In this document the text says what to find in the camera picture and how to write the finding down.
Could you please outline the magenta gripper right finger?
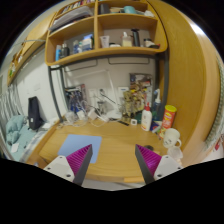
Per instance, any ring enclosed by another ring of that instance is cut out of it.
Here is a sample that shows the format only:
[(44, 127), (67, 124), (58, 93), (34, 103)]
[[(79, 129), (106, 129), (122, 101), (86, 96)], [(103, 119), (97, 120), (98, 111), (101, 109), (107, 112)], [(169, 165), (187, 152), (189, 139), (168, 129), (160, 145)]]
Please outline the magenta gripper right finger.
[(169, 155), (160, 156), (138, 144), (135, 145), (135, 156), (146, 184), (182, 169), (182, 166)]

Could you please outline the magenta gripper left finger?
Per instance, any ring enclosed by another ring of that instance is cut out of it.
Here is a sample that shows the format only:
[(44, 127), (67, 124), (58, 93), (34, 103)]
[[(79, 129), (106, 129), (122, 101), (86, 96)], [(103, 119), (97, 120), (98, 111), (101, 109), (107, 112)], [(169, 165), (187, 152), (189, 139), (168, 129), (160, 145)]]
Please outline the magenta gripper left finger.
[(68, 156), (59, 155), (44, 170), (81, 186), (92, 155), (92, 145), (87, 145)]

